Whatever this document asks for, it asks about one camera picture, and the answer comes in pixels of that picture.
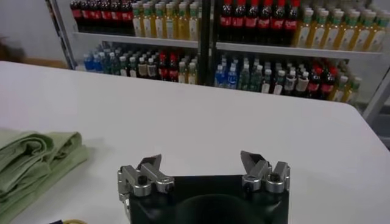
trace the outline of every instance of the metal shelf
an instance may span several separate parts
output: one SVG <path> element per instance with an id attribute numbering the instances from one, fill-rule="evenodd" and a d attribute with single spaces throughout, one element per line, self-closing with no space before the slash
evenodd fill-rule
<path id="1" fill-rule="evenodd" d="M 185 48 L 196 48 L 196 49 L 198 48 L 197 41 L 188 41 L 188 40 L 130 37 L 130 36 L 122 36 L 122 35 L 82 33 L 82 32 L 74 32 L 73 35 L 75 36 L 76 39 L 85 38 L 85 39 L 94 39 L 99 41 L 146 44 L 146 45 L 154 45 L 154 46 L 185 47 Z"/>
<path id="2" fill-rule="evenodd" d="M 377 60 L 382 53 L 377 52 L 354 52 L 354 51 L 332 51 L 321 49 L 305 49 L 294 47 L 275 47 L 251 44 L 235 44 L 217 42 L 216 48 L 225 51 L 253 52 L 262 54 L 293 55 L 303 57 L 323 57 L 340 59 Z"/>

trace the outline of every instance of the plastic bottle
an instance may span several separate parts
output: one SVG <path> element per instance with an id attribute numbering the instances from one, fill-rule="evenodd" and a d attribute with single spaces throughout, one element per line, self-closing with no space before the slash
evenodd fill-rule
<path id="1" fill-rule="evenodd" d="M 347 17 L 347 23 L 345 24 L 345 26 L 342 26 L 340 28 L 338 36 L 336 37 L 334 45 L 335 50 L 349 50 L 349 44 L 355 34 L 356 24 L 358 22 L 359 16 L 360 12 L 350 10 L 349 15 Z"/>
<path id="2" fill-rule="evenodd" d="M 308 48 L 320 48 L 328 15 L 329 11 L 322 10 L 319 12 L 317 24 L 310 29 L 309 37 L 307 39 Z"/>
<path id="3" fill-rule="evenodd" d="M 156 4 L 155 22 L 157 38 L 166 38 L 166 21 L 162 4 Z"/>
<path id="4" fill-rule="evenodd" d="M 341 18 L 344 16 L 343 11 L 335 11 L 332 16 L 332 24 L 327 24 L 324 36 L 321 41 L 321 48 L 333 50 L 336 37 L 340 30 Z"/>

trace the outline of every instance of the yellow juice bottle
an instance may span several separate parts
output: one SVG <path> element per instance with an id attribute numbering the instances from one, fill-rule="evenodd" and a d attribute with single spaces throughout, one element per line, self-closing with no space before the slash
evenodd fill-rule
<path id="1" fill-rule="evenodd" d="M 313 17 L 314 11 L 311 8 L 306 8 L 304 12 L 303 22 L 298 27 L 295 33 L 293 45 L 295 47 L 304 48 L 306 41 L 310 33 L 311 18 Z"/>
<path id="2" fill-rule="evenodd" d="M 328 50 L 333 49 L 333 45 L 340 30 L 340 23 L 343 15 L 343 11 L 334 11 L 331 24 L 327 24 L 325 28 L 325 33 L 322 37 L 320 48 Z"/>
<path id="3" fill-rule="evenodd" d="M 329 11 L 322 10 L 319 12 L 317 24 L 310 29 L 309 37 L 307 39 L 308 48 L 320 48 L 321 40 L 325 33 L 325 23 L 328 15 Z"/>
<path id="4" fill-rule="evenodd" d="M 368 36 L 372 32 L 372 22 L 376 17 L 376 12 L 365 12 L 363 16 L 363 25 L 355 29 L 355 33 L 349 44 L 350 51 L 363 51 L 364 44 L 366 43 Z"/>
<path id="5" fill-rule="evenodd" d="M 141 16 L 140 7 L 137 3 L 132 4 L 133 7 L 133 25 L 136 37 L 145 37 L 144 21 Z"/>
<path id="6" fill-rule="evenodd" d="M 156 4 L 156 37 L 166 38 L 166 21 L 162 4 Z"/>
<path id="7" fill-rule="evenodd" d="M 188 16 L 186 13 L 186 4 L 179 5 L 179 39 L 180 40 L 188 40 L 189 37 L 189 29 L 188 29 Z"/>
<path id="8" fill-rule="evenodd" d="M 382 43 L 386 36 L 386 29 L 389 24 L 389 20 L 390 12 L 381 11 L 377 18 L 377 26 L 374 27 L 366 41 L 366 44 L 364 45 L 365 51 L 378 52 L 382 49 Z"/>

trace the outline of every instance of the bottle label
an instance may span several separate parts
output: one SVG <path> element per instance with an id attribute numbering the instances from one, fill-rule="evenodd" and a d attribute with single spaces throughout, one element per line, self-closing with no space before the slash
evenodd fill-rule
<path id="1" fill-rule="evenodd" d="M 111 12 L 113 20 L 122 20 L 122 13 L 120 12 Z"/>
<path id="2" fill-rule="evenodd" d="M 261 92 L 262 92 L 262 93 L 269 93 L 269 84 L 268 84 L 268 83 L 264 83 L 264 84 L 261 86 Z"/>
<path id="3" fill-rule="evenodd" d="M 261 29 L 268 29 L 269 28 L 270 21 L 269 19 L 259 19 L 257 23 L 257 27 Z"/>
<path id="4" fill-rule="evenodd" d="M 344 32 L 344 35 L 341 39 L 341 44 L 339 50 L 346 51 L 348 50 L 349 43 L 351 42 L 351 39 L 353 37 L 353 34 L 355 34 L 355 31 L 352 29 L 346 30 Z"/>
<path id="5" fill-rule="evenodd" d="M 156 34 L 157 38 L 164 38 L 163 35 L 163 20 L 162 19 L 156 19 Z"/>
<path id="6" fill-rule="evenodd" d="M 76 19 L 79 19 L 82 17 L 81 10 L 80 9 L 74 9 L 72 10 L 73 17 Z"/>
<path id="7" fill-rule="evenodd" d="M 379 30 L 373 37 L 371 44 L 368 48 L 369 51 L 377 52 L 380 50 L 383 40 L 385 39 L 386 32 Z"/>
<path id="8" fill-rule="evenodd" d="M 300 30 L 297 47 L 302 47 L 302 48 L 305 47 L 307 37 L 309 36 L 309 31 L 310 31 L 309 27 L 303 27 Z"/>
<path id="9" fill-rule="evenodd" d="M 127 76 L 127 72 L 125 69 L 121 69 L 121 76 Z"/>
<path id="10" fill-rule="evenodd" d="M 124 21 L 130 21 L 133 19 L 133 13 L 132 12 L 124 12 L 122 13 L 122 19 Z"/>
<path id="11" fill-rule="evenodd" d="M 190 20 L 190 40 L 197 40 L 197 20 Z"/>
<path id="12" fill-rule="evenodd" d="M 335 43 L 335 39 L 338 33 L 339 33 L 338 29 L 329 30 L 324 49 L 333 49 L 333 44 Z"/>
<path id="13" fill-rule="evenodd" d="M 137 72 L 135 72 L 134 70 L 130 70 L 130 77 L 136 78 L 136 76 L 137 76 Z"/>
<path id="14" fill-rule="evenodd" d="M 274 94 L 281 95 L 283 86 L 282 85 L 276 85 L 274 89 Z"/>
<path id="15" fill-rule="evenodd" d="M 138 18 L 133 19 L 134 32 L 136 37 L 142 37 L 141 21 Z"/>
<path id="16" fill-rule="evenodd" d="M 246 27 L 253 28 L 253 27 L 256 27 L 256 25 L 257 25 L 257 18 L 246 18 L 245 19 L 245 26 Z"/>
<path id="17" fill-rule="evenodd" d="M 363 46 L 367 41 L 367 37 L 370 35 L 370 32 L 368 30 L 362 30 L 359 33 L 358 39 L 356 40 L 355 47 L 353 48 L 353 51 L 362 51 Z"/>
<path id="18" fill-rule="evenodd" d="M 319 48 L 322 37 L 324 36 L 324 32 L 325 32 L 324 28 L 318 28 L 316 30 L 316 32 L 314 33 L 313 44 L 311 45 L 312 48 Z"/>
<path id="19" fill-rule="evenodd" d="M 230 26 L 230 25 L 232 25 L 232 17 L 221 16 L 221 26 Z"/>
<path id="20" fill-rule="evenodd" d="M 286 20 L 285 21 L 285 29 L 286 30 L 296 30 L 297 29 L 297 21 L 296 20 Z"/>
<path id="21" fill-rule="evenodd" d="M 102 17 L 103 17 L 103 19 L 111 20 L 112 14 L 109 11 L 102 11 Z"/>
<path id="22" fill-rule="evenodd" d="M 151 21 L 144 19 L 145 37 L 152 37 Z"/>
<path id="23" fill-rule="evenodd" d="M 166 36 L 169 39 L 173 39 L 173 20 L 172 19 L 167 19 L 166 20 Z"/>
<path id="24" fill-rule="evenodd" d="M 283 23 L 284 23 L 284 19 L 274 19 L 272 18 L 271 19 L 271 29 L 273 30 L 281 30 L 283 29 Z"/>
<path id="25" fill-rule="evenodd" d="M 244 18 L 233 18 L 234 27 L 242 27 L 244 25 Z"/>

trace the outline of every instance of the bottle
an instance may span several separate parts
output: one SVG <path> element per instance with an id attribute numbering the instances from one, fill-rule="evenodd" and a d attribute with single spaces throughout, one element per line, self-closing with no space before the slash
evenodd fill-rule
<path id="1" fill-rule="evenodd" d="M 188 72 L 188 84 L 197 85 L 197 71 L 195 62 L 190 63 L 190 69 Z"/>
<path id="2" fill-rule="evenodd" d="M 321 40 L 320 48 L 332 50 L 334 49 L 335 40 L 340 30 L 341 18 L 344 16 L 343 11 L 335 11 L 332 16 L 332 24 L 327 24 L 324 36 Z"/>
<path id="3" fill-rule="evenodd" d="M 390 12 L 383 11 L 378 19 L 377 26 L 371 32 L 364 46 L 365 51 L 378 52 L 382 48 L 383 40 L 386 36 L 386 28 L 389 24 Z"/>
<path id="4" fill-rule="evenodd" d="M 350 51 L 364 51 L 364 45 L 366 44 L 368 36 L 374 29 L 372 23 L 376 15 L 376 12 L 366 12 L 362 26 L 357 27 L 355 34 L 351 39 L 349 44 Z"/>
<path id="5" fill-rule="evenodd" d="M 151 5 L 148 3 L 143 4 L 144 6 L 144 29 L 145 37 L 155 38 L 156 37 L 156 28 L 155 28 L 155 18 L 152 15 Z"/>
<path id="6" fill-rule="evenodd" d="M 271 88 L 271 69 L 266 69 L 264 72 L 264 78 L 261 81 L 261 92 L 269 93 L 269 89 Z"/>
<path id="7" fill-rule="evenodd" d="M 84 20 L 83 15 L 81 14 L 81 1 L 72 0 L 70 3 L 70 7 L 72 10 L 73 18 L 76 21 L 77 27 L 79 31 L 82 32 L 84 29 Z"/>
<path id="8" fill-rule="evenodd" d="M 175 54 L 171 53 L 169 62 L 169 78 L 171 82 L 178 82 L 177 60 Z"/>
<path id="9" fill-rule="evenodd" d="M 309 72 L 305 71 L 298 78 L 298 84 L 295 88 L 295 96 L 304 97 L 308 84 L 309 84 Z"/>
<path id="10" fill-rule="evenodd" d="M 140 14 L 140 7 L 137 3 L 133 3 L 133 26 L 136 37 L 145 37 L 144 21 Z"/>
<path id="11" fill-rule="evenodd" d="M 341 76 L 339 79 L 339 83 L 337 84 L 337 88 L 334 88 L 332 93 L 329 95 L 328 100 L 341 102 L 342 98 L 344 97 L 344 92 L 346 90 L 347 83 L 348 77 L 344 75 Z"/>
<path id="12" fill-rule="evenodd" d="M 250 7 L 245 18 L 244 39 L 250 43 L 256 42 L 257 37 L 258 0 L 251 0 Z"/>
<path id="13" fill-rule="evenodd" d="M 259 92 L 262 79 L 263 79 L 263 66 L 256 65 L 256 70 L 254 70 L 250 76 L 249 91 Z"/>
<path id="14" fill-rule="evenodd" d="M 162 81 L 170 81 L 168 69 L 166 67 L 166 57 L 164 53 L 160 53 L 160 62 L 158 64 L 158 76 Z"/>
<path id="15" fill-rule="evenodd" d="M 260 10 L 258 17 L 258 37 L 257 40 L 260 44 L 267 44 L 269 42 L 269 28 L 271 24 L 272 15 L 272 0 L 264 0 L 264 5 Z"/>
<path id="16" fill-rule="evenodd" d="M 322 10 L 319 12 L 317 24 L 310 29 L 309 37 L 307 39 L 308 48 L 320 48 L 328 15 L 329 11 Z"/>
<path id="17" fill-rule="evenodd" d="M 121 76 L 127 77 L 128 74 L 127 74 L 126 57 L 125 56 L 120 57 L 119 61 L 121 62 L 121 70 L 120 70 Z"/>
<path id="18" fill-rule="evenodd" d="M 342 102 L 349 103 L 354 105 L 359 94 L 359 87 L 361 83 L 361 78 L 355 77 L 352 81 L 350 89 L 346 90 Z"/>
<path id="19" fill-rule="evenodd" d="M 285 92 L 284 95 L 286 96 L 292 96 L 294 88 L 295 88 L 295 82 L 297 80 L 296 72 L 294 69 L 290 70 L 290 73 L 286 77 L 285 81 Z"/>
<path id="20" fill-rule="evenodd" d="M 350 11 L 346 25 L 341 27 L 339 34 L 336 37 L 335 50 L 349 50 L 349 44 L 355 34 L 356 24 L 358 22 L 359 16 L 360 12 L 354 10 Z"/>
<path id="21" fill-rule="evenodd" d="M 191 4 L 190 5 L 190 40 L 197 41 L 199 36 L 199 25 L 198 25 L 198 11 L 197 11 L 197 5 Z"/>
<path id="22" fill-rule="evenodd" d="M 283 70 L 278 70 L 277 71 L 277 77 L 275 78 L 274 94 L 276 94 L 276 95 L 281 95 L 282 94 L 283 84 L 285 82 L 285 75 L 286 75 L 285 71 L 283 71 Z"/>
<path id="23" fill-rule="evenodd" d="M 136 78 L 137 77 L 137 66 L 136 66 L 136 60 L 135 57 L 130 57 L 130 65 L 129 65 L 129 75 L 130 77 Z"/>
<path id="24" fill-rule="evenodd" d="M 143 57 L 140 57 L 140 62 L 138 64 L 138 74 L 140 75 L 140 78 L 147 78 L 147 65 Z"/>
<path id="25" fill-rule="evenodd" d="M 188 29 L 188 16 L 186 14 L 186 5 L 179 5 L 179 39 L 188 40 L 189 29 Z"/>
<path id="26" fill-rule="evenodd" d="M 248 90 L 250 81 L 249 64 L 245 63 L 238 80 L 238 89 Z"/>
<path id="27" fill-rule="evenodd" d="M 291 46 L 294 41 L 294 35 L 297 32 L 298 6 L 299 0 L 291 0 L 291 8 L 286 13 L 286 21 L 284 25 L 284 45 Z"/>
<path id="28" fill-rule="evenodd" d="M 166 38 L 166 21 L 163 5 L 156 4 L 156 36 L 157 38 Z"/>
<path id="29" fill-rule="evenodd" d="M 126 34 L 134 34 L 133 27 L 133 8 L 130 3 L 130 0 L 122 0 L 122 21 L 123 21 L 123 31 Z"/>
<path id="30" fill-rule="evenodd" d="M 232 17 L 232 40 L 233 41 L 242 41 L 243 40 L 243 31 L 244 31 L 244 20 L 245 20 L 245 2 L 246 0 L 237 0 L 237 7 L 234 10 Z"/>
<path id="31" fill-rule="evenodd" d="M 237 89 L 236 66 L 230 67 L 230 72 L 227 75 L 227 88 L 228 89 Z"/>
<path id="32" fill-rule="evenodd" d="M 285 22 L 286 0 L 278 0 L 277 8 L 271 18 L 271 44 L 283 43 L 283 24 Z"/>
<path id="33" fill-rule="evenodd" d="M 219 18 L 219 39 L 221 41 L 231 39 L 232 11 L 232 0 L 224 0 L 221 17 Z"/>

